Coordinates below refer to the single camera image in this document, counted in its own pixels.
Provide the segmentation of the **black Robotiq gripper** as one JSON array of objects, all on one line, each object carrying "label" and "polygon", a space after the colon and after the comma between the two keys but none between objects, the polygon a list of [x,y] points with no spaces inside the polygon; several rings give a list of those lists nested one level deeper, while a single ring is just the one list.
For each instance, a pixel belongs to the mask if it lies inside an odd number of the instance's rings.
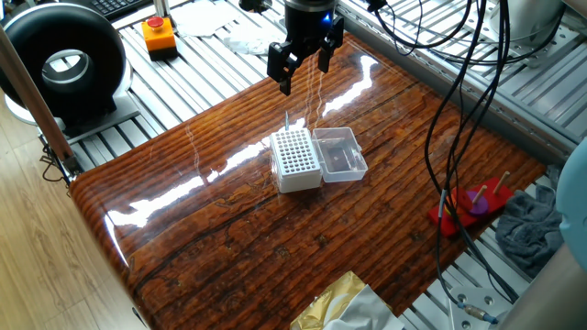
[{"label": "black Robotiq gripper", "polygon": [[284,43],[272,42],[268,49],[267,74],[289,96],[299,58],[319,49],[318,69],[328,73],[329,62],[343,44],[344,18],[334,17],[334,5],[286,5],[284,18],[287,37]]}]

